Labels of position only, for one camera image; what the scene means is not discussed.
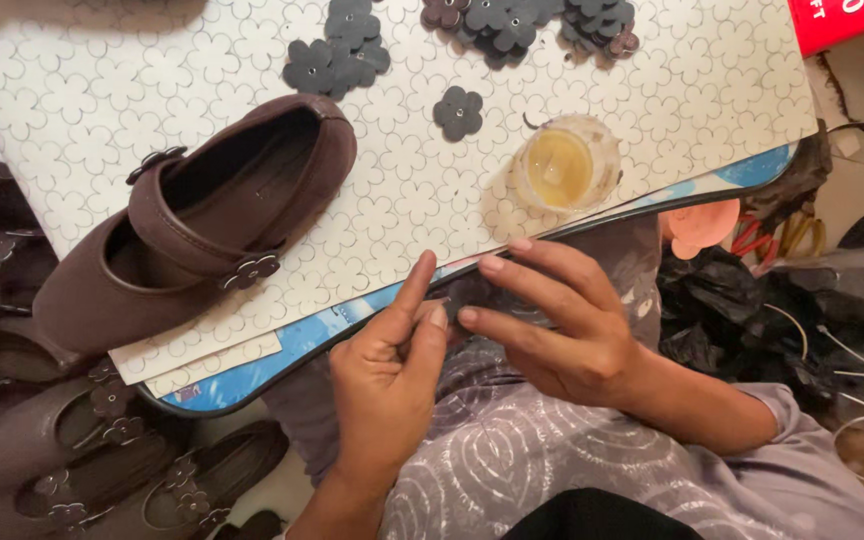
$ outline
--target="shoe insole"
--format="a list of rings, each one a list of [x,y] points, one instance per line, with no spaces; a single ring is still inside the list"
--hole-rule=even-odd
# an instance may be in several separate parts
[[[101,437],[106,427],[93,410],[90,392],[85,392],[69,403],[58,415],[56,424],[58,442],[65,448],[75,450]]]
[[[246,249],[301,188],[298,179],[318,136],[319,121],[310,111],[285,114],[238,133],[163,179],[163,195],[182,223],[199,235]],[[147,246],[131,227],[118,227],[112,236],[109,267],[128,283],[164,289],[201,280]]]
[[[233,170],[202,171],[231,178],[201,202],[180,210],[177,215],[182,222],[222,246],[244,249],[253,243],[304,188],[298,180],[319,135],[318,120],[310,116],[297,111],[222,144],[222,150],[246,152],[230,157],[233,164],[238,161]],[[216,148],[211,153],[219,152]],[[183,176],[186,174],[199,173],[189,170]]]
[[[51,354],[34,341],[0,330],[0,380],[47,383],[62,377]]]

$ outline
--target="floor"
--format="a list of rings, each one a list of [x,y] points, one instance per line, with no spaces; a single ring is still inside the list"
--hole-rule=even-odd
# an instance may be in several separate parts
[[[864,37],[833,48],[828,61],[846,94],[851,116],[864,120]],[[836,116],[834,93],[826,87],[820,70],[816,70],[813,87],[816,87],[821,108],[830,117]],[[864,134],[842,133],[833,138],[833,143],[846,150],[833,149],[835,168],[828,183],[820,189],[816,202],[817,215],[826,224],[826,245],[829,247],[834,247],[848,228],[864,215]],[[852,152],[850,149],[857,144],[860,149]],[[267,414],[265,405],[256,401],[240,412],[205,423],[198,438],[208,443]],[[239,499],[229,521],[241,524],[254,512],[263,509],[275,510],[286,521],[295,520],[312,491],[304,474],[304,463],[290,450],[274,472]]]

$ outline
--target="flower-patterned paper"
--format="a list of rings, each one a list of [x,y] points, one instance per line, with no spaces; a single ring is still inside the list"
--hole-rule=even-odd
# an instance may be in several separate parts
[[[421,23],[422,0],[377,2],[389,71],[340,107],[359,152],[339,197],[282,267],[209,313],[111,354],[126,381],[173,370],[403,279],[584,215],[525,208],[499,174],[558,115],[625,139],[623,178],[590,214],[797,141],[816,124],[786,0],[636,0],[641,48],[614,65],[565,48],[559,20],[519,66]],[[325,36],[327,0],[54,0],[0,13],[0,150],[59,256],[128,201],[150,151],[201,145],[292,93],[287,45]],[[483,125],[449,143],[432,109],[452,86]]]

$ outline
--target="woman's right hand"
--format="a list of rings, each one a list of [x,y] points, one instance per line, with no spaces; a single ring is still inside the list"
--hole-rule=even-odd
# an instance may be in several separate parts
[[[765,403],[636,341],[622,301],[594,259],[541,240],[515,240],[509,251],[561,282],[491,255],[479,260],[479,271],[538,306],[558,331],[482,307],[463,307],[459,322],[504,345],[509,362],[542,393],[618,409],[719,456],[750,451],[776,436],[776,417]]]
[[[532,268],[486,255],[479,271],[541,309],[558,331],[482,307],[463,307],[462,326],[505,346],[509,362],[546,395],[630,409],[641,399],[638,381],[652,354],[632,337],[622,301],[602,268],[582,251],[556,242],[523,238],[513,240],[509,251]]]

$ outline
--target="pile of shoes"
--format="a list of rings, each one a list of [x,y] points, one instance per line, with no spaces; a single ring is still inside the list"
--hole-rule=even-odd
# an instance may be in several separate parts
[[[562,37],[586,54],[613,60],[639,48],[635,7],[627,0],[423,0],[422,22],[452,33],[485,53],[490,68],[516,65],[536,40],[537,27],[562,16]]]

